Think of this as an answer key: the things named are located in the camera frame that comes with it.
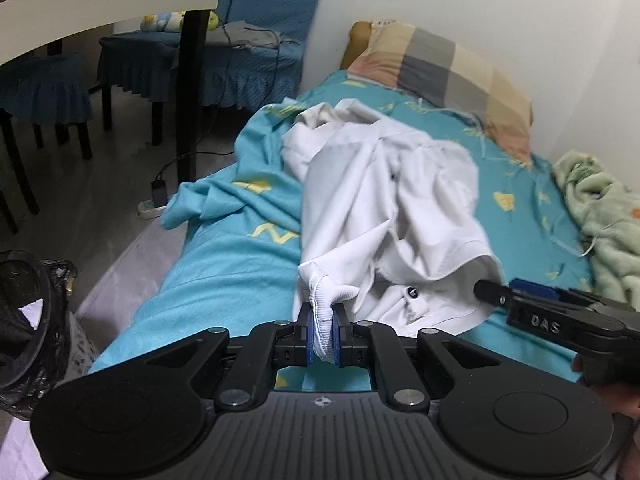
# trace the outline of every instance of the gray floor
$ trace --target gray floor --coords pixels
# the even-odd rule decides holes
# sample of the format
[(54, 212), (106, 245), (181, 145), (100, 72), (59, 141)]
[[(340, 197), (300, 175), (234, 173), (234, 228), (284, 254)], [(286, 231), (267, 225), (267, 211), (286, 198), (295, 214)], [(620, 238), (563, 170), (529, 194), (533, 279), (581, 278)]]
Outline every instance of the gray floor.
[[(151, 104), (113, 89), (113, 131), (102, 130), (100, 95), (92, 96), (94, 119), (89, 134), (92, 160), (82, 160), (78, 136), (56, 143), (53, 128), (43, 128), (45, 147), (37, 150), (30, 124), (14, 123), (15, 137), (40, 213), (31, 215), (24, 205), (0, 144), (0, 172), (7, 177), (5, 194), (20, 231), (12, 235), (0, 218), (0, 250), (23, 249), (36, 256), (72, 260), (79, 269), (72, 309), (77, 308), (120, 253), (148, 225), (137, 216), (139, 202), (150, 198), (150, 182), (175, 157), (175, 108), (164, 110), (164, 141), (150, 145)], [(202, 134), (215, 112), (202, 117)], [(230, 152), (248, 115), (222, 110), (201, 151)], [(233, 163), (233, 156), (199, 155), (198, 176)], [(165, 171), (170, 193), (175, 192), (175, 165)], [(0, 443), (8, 417), (0, 412)]]

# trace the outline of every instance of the fleece blanket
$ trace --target fleece blanket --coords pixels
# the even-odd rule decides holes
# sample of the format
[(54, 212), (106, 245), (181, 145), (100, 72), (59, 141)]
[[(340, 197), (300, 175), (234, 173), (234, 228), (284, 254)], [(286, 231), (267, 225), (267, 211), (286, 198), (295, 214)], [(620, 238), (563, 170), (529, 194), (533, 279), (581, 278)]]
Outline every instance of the fleece blanket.
[(567, 152), (554, 173), (586, 249), (591, 248), (596, 293), (640, 312), (640, 194), (587, 153)]

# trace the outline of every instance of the black cable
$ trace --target black cable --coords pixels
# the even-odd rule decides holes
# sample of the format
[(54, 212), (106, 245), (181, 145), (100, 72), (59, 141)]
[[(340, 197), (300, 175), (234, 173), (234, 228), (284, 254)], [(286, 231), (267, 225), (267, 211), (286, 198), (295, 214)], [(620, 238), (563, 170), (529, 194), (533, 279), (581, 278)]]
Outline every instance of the black cable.
[(275, 68), (273, 69), (273, 78), (271, 79), (271, 87), (269, 88), (269, 91), (264, 95), (264, 98), (262, 99), (262, 101), (260, 101), (258, 108), (262, 108), (262, 106), (264, 105), (264, 102), (268, 99), (268, 97), (271, 95), (271, 93), (273, 92), (273, 89), (276, 86), (276, 78), (278, 76), (278, 64), (280, 62), (280, 45), (281, 43), (278, 43), (278, 52), (276, 54), (276, 65), (275, 65)]
[[(229, 22), (229, 14), (231, 13), (231, 6), (233, 5), (234, 0), (229, 0), (229, 5), (226, 8), (226, 13), (225, 13), (225, 19), (222, 21), (222, 32), (225, 33), (226, 36), (226, 41), (228, 43), (229, 48), (233, 48), (231, 45), (231, 37), (229, 36), (228, 32), (226, 31), (226, 24)], [(231, 52), (229, 53), (228, 59), (226, 60), (226, 67), (225, 67), (225, 76), (222, 79), (222, 95), (220, 96), (220, 99), (218, 99), (218, 106), (216, 107), (216, 111), (213, 115), (213, 119), (211, 120), (209, 127), (206, 129), (205, 133), (203, 136), (200, 137), (200, 139), (197, 140), (196, 142), (196, 146), (198, 144), (200, 144), (205, 137), (207, 137), (209, 135), (209, 132), (211, 131), (211, 129), (213, 128), (213, 125), (216, 123), (216, 119), (218, 118), (218, 112), (220, 111), (220, 107), (222, 106), (222, 101), (225, 98), (225, 93), (226, 93), (226, 82), (228, 80), (228, 76), (229, 76), (229, 67), (231, 66)]]
[(166, 170), (170, 165), (172, 165), (174, 162), (178, 162), (179, 160), (181, 160), (182, 158), (185, 158), (186, 156), (191, 156), (191, 155), (219, 155), (219, 156), (227, 156), (227, 155), (233, 155), (235, 152), (228, 152), (228, 153), (218, 153), (218, 152), (189, 152), (189, 153), (183, 153), (180, 156), (177, 156), (174, 158), (174, 160), (166, 163), (163, 167), (162, 170), (158, 171), (158, 173), (156, 174), (156, 177), (154, 180), (160, 180), (162, 178), (162, 172), (164, 170)]
[[(223, 20), (223, 23), (221, 25), (222, 32), (225, 33), (226, 41), (228, 43), (228, 47), (229, 47), (230, 50), (233, 48), (233, 45), (232, 45), (231, 37), (229, 36), (229, 34), (226, 31), (225, 27), (226, 27), (226, 25), (228, 23), (229, 14), (231, 13), (231, 6), (233, 5), (233, 2), (234, 2), (234, 0), (229, 0), (229, 5), (226, 8), (225, 19)], [(274, 38), (276, 39), (277, 46), (278, 46), (278, 52), (276, 54), (276, 63), (275, 63), (274, 71), (273, 71), (273, 78), (271, 79), (271, 87), (269, 88), (269, 91), (265, 94), (264, 98), (262, 99), (262, 101), (260, 102), (260, 104), (258, 106), (258, 108), (261, 108), (262, 105), (264, 104), (264, 102), (268, 99), (268, 97), (273, 92), (273, 89), (275, 88), (275, 85), (276, 85), (276, 77), (278, 75), (278, 65), (280, 63), (280, 45), (282, 44), (282, 38), (278, 35), (277, 32), (275, 32), (274, 30), (268, 29), (268, 28), (251, 28), (251, 27), (248, 27), (248, 28), (249, 28), (249, 30), (264, 30), (264, 31), (270, 32), (271, 34), (273, 34)], [(225, 98), (226, 82), (228, 80), (229, 67), (231, 66), (231, 56), (232, 56), (232, 52), (229, 51), (229, 56), (228, 56), (228, 59), (226, 60), (225, 76), (224, 76), (223, 81), (222, 81), (222, 94), (220, 95), (220, 99), (218, 100), (218, 106), (216, 107), (216, 111), (214, 112), (213, 118), (212, 118), (211, 122), (209, 123), (209, 127), (206, 129), (204, 134), (196, 141), (196, 146), (198, 144), (200, 144), (209, 135), (211, 129), (213, 128), (213, 126), (216, 123), (216, 120), (218, 118), (218, 113), (220, 111), (220, 107), (222, 106), (222, 101)], [(181, 160), (182, 158), (185, 158), (186, 156), (197, 155), (197, 154), (227, 156), (227, 155), (232, 155), (233, 153), (234, 153), (234, 151), (231, 151), (231, 152), (228, 152), (228, 153), (218, 153), (218, 152), (189, 152), (189, 153), (183, 153), (182, 155), (174, 158), (174, 160), (166, 163), (162, 167), (162, 169), (160, 171), (158, 171), (158, 174), (156, 174), (155, 180), (159, 180), (162, 177), (162, 172), (166, 168), (168, 168), (174, 162), (177, 162), (178, 160)]]

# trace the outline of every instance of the white shirt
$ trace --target white shirt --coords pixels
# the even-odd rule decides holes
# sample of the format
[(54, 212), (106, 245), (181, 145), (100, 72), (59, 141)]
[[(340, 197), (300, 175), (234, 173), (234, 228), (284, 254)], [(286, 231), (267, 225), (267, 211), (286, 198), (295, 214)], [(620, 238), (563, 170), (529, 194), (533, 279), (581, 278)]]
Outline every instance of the white shirt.
[(333, 360), (333, 303), (401, 336), (455, 335), (489, 316), (473, 286), (500, 282), (499, 263), (473, 215), (478, 168), (464, 148), (357, 100), (306, 110), (282, 143), (304, 183), (293, 319), (310, 301), (322, 359)]

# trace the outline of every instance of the pillow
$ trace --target pillow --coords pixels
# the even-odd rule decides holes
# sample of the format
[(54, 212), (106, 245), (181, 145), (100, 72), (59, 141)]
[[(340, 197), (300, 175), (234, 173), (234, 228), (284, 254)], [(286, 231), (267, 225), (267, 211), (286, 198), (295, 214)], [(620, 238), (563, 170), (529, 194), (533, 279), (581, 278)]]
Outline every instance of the pillow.
[(453, 41), (406, 23), (373, 22), (369, 46), (348, 75), (474, 114), (505, 153), (531, 165), (530, 100), (502, 72)]
[(340, 70), (348, 69), (369, 46), (371, 22), (356, 22), (349, 31), (349, 44), (342, 56)]

